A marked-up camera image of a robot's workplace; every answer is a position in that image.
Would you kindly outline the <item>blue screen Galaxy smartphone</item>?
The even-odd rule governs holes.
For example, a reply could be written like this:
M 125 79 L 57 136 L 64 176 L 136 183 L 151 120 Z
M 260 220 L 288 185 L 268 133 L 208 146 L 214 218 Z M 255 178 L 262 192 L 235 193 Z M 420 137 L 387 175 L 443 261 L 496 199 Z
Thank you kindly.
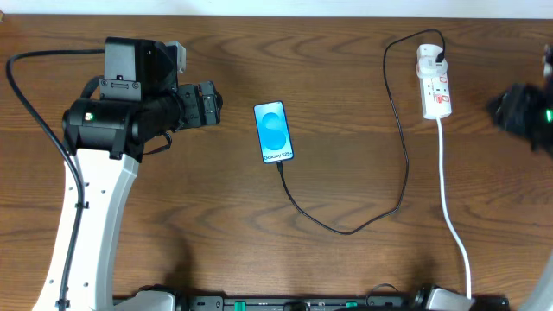
M 282 101 L 253 107 L 261 155 L 265 164 L 294 158 L 289 125 Z

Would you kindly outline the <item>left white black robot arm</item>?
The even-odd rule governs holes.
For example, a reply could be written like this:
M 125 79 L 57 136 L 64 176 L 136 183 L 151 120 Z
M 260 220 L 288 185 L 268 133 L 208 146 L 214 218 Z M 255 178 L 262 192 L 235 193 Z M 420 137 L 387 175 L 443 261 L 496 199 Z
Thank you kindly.
M 38 310 L 115 308 L 118 237 L 146 142 L 220 121 L 212 82 L 179 83 L 180 43 L 110 37 L 104 53 L 103 74 L 63 114 L 64 202 Z

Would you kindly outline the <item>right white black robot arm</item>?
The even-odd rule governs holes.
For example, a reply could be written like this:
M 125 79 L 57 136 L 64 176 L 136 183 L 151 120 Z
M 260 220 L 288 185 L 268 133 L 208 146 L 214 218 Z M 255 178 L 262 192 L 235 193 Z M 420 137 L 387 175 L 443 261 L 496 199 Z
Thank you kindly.
M 449 217 L 445 170 L 444 135 L 442 120 L 452 113 L 448 90 L 448 63 L 445 49 L 422 44 L 416 51 L 416 75 L 419 78 L 423 117 L 434 120 L 438 130 L 438 174 L 442 214 L 457 243 L 465 270 L 466 294 L 455 294 L 447 289 L 432 288 L 423 297 L 423 308 L 428 310 L 506 310 L 501 301 L 477 299 L 472 293 L 472 271 L 465 245 Z M 487 109 L 492 123 L 515 136 L 527 140 L 531 149 L 552 153 L 552 48 L 546 47 L 543 56 L 543 88 L 528 84 L 514 84 L 497 97 Z

